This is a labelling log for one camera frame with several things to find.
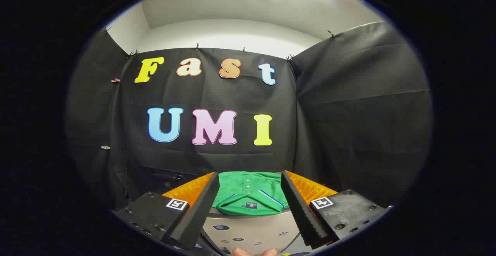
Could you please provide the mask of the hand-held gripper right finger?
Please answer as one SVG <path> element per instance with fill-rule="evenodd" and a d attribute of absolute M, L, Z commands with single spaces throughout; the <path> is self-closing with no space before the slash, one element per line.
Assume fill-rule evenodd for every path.
<path fill-rule="evenodd" d="M 335 191 L 290 171 L 282 172 L 281 189 L 305 245 L 312 249 L 347 239 L 390 210 L 351 189 Z"/>

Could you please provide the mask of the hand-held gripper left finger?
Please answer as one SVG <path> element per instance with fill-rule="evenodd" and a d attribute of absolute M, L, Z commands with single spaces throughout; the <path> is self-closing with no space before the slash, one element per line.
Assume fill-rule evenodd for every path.
<path fill-rule="evenodd" d="M 219 187 L 218 173 L 211 172 L 163 194 L 146 192 L 115 215 L 154 241 L 193 249 Z"/>

